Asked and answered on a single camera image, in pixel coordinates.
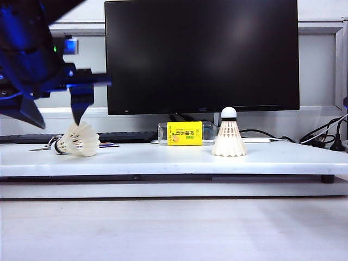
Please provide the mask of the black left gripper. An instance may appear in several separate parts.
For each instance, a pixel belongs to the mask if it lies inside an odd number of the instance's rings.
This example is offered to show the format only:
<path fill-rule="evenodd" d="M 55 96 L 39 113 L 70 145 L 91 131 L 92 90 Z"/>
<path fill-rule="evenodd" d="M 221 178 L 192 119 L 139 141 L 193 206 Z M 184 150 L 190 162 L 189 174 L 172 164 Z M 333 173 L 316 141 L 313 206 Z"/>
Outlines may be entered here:
<path fill-rule="evenodd" d="M 48 27 L 1 27 L 1 114 L 45 129 L 35 100 L 69 89 L 76 125 L 94 103 L 94 85 L 111 76 L 63 60 Z"/>

